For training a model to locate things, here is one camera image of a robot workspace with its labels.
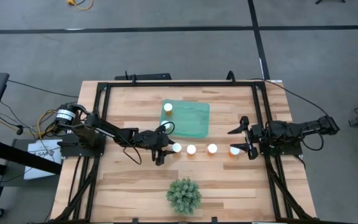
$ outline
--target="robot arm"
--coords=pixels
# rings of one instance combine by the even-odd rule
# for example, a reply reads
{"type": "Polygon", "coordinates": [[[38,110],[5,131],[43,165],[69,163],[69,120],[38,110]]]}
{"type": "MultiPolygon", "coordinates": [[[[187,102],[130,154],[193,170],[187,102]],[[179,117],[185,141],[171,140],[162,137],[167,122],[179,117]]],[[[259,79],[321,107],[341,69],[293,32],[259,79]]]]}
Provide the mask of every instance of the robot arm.
{"type": "Polygon", "coordinates": [[[248,152],[249,159],[255,159],[258,156],[258,152],[252,143],[261,143],[261,145],[268,147],[272,155],[281,154],[282,152],[292,154],[292,152],[286,153],[287,150],[298,147],[305,136],[319,134],[323,139],[322,135],[333,135],[339,131],[334,119],[330,116],[323,116],[314,121],[298,124],[270,121],[266,127],[255,124],[251,126],[251,129],[248,129],[248,125],[248,117],[243,116],[240,120],[240,126],[228,132],[228,134],[239,134],[243,131],[246,133],[247,143],[231,144],[231,146],[248,152]]]}
{"type": "Polygon", "coordinates": [[[138,128],[118,128],[101,119],[97,112],[88,112],[78,104],[61,105],[57,111],[55,124],[58,128],[73,131],[79,138],[79,143],[88,149],[96,149],[100,144],[99,135],[103,134],[114,139],[121,147],[135,147],[152,151],[152,160],[157,166],[164,163],[164,158],[172,151],[163,151],[162,148],[174,142],[165,132],[165,126],[159,126],[155,131],[139,132],[138,128]]]}

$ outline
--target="green plant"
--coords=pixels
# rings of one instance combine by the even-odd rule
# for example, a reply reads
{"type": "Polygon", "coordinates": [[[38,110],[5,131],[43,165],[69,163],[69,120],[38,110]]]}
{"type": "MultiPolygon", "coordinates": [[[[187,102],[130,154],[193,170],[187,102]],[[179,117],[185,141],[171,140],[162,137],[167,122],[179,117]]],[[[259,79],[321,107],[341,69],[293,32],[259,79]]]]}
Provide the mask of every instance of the green plant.
{"type": "Polygon", "coordinates": [[[192,215],[194,209],[201,206],[198,184],[190,179],[183,178],[172,182],[167,192],[167,199],[175,212],[180,215],[192,215]]]}

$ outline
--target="small white cup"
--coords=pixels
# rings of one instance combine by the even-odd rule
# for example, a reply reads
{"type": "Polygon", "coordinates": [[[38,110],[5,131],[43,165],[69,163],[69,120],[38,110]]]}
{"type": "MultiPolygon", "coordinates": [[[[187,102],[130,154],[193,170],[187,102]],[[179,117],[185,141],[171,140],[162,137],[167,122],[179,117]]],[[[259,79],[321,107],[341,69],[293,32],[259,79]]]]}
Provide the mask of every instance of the small white cup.
{"type": "Polygon", "coordinates": [[[174,152],[180,152],[181,151],[181,145],[179,143],[174,143],[172,145],[172,151],[174,152]]]}
{"type": "Polygon", "coordinates": [[[192,156],[196,153],[197,149],[196,149],[196,146],[195,145],[189,145],[187,146],[187,154],[189,156],[192,156]]]}
{"type": "Polygon", "coordinates": [[[164,110],[165,110],[165,113],[166,113],[167,115],[171,115],[171,114],[172,114],[172,108],[173,108],[172,104],[170,104],[170,103],[165,103],[165,104],[164,104],[164,110]]]}
{"type": "Polygon", "coordinates": [[[208,154],[209,155],[213,155],[213,154],[215,154],[215,152],[217,152],[218,151],[218,147],[217,147],[217,145],[215,145],[215,144],[210,144],[209,146],[208,146],[208,154]]]}
{"type": "Polygon", "coordinates": [[[236,148],[236,147],[230,147],[230,152],[229,152],[229,155],[231,157],[233,156],[236,156],[240,153],[240,149],[239,148],[236,148]]]}

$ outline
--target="wooden tabletop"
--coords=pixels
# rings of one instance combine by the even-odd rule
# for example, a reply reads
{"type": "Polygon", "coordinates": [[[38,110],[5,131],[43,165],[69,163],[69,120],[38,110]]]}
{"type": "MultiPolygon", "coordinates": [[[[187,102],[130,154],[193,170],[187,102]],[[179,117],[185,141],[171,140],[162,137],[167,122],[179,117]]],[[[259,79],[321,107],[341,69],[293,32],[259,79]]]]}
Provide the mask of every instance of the wooden tabletop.
{"type": "MultiPolygon", "coordinates": [[[[82,84],[78,103],[88,110],[93,107],[97,83],[86,81],[82,84]]],[[[266,86],[273,119],[291,121],[285,92],[269,83],[266,86]]],[[[159,167],[151,161],[150,151],[139,149],[143,159],[139,166],[108,139],[100,160],[91,221],[131,222],[132,218],[139,218],[140,222],[210,222],[211,217],[218,217],[221,222],[275,220],[264,158],[259,156],[250,161],[246,153],[237,157],[228,154],[229,144],[244,142],[244,133],[227,134],[238,127],[240,117],[248,116],[251,125],[257,123],[251,87],[114,87],[107,121],[120,128],[154,130],[159,125],[164,99],[209,103],[208,136],[205,139],[170,136],[184,149],[194,144],[197,153],[193,157],[188,157],[186,152],[169,155],[159,167]],[[218,153],[214,156],[206,153],[206,146],[211,143],[218,145],[218,153]],[[170,183],[183,177],[196,181],[203,196],[201,208],[191,217],[176,215],[165,198],[170,183]]],[[[263,105],[261,94],[259,100],[263,105]]],[[[137,159],[131,149],[127,152],[137,159]]],[[[73,157],[63,163],[51,218],[61,214],[67,205],[76,161],[73,157]]],[[[303,164],[293,156],[282,156],[282,161],[289,191],[307,213],[315,216],[303,164]]],[[[74,192],[80,178],[79,167],[74,192]]],[[[277,193],[284,217],[283,198],[278,189],[277,193]]],[[[86,192],[80,217],[84,217],[87,196],[86,192]]]]}

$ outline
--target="green tray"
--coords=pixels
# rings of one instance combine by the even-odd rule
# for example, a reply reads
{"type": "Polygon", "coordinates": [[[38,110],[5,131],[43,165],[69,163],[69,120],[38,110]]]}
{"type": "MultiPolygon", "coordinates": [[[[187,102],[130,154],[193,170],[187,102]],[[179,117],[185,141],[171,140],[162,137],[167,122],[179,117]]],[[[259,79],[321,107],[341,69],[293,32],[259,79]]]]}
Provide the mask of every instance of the green tray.
{"type": "Polygon", "coordinates": [[[209,104],[182,100],[164,100],[161,105],[160,124],[162,121],[172,121],[175,124],[173,135],[205,138],[208,135],[209,128],[209,104]],[[172,104],[171,115],[165,113],[163,109],[165,103],[172,104]]]}

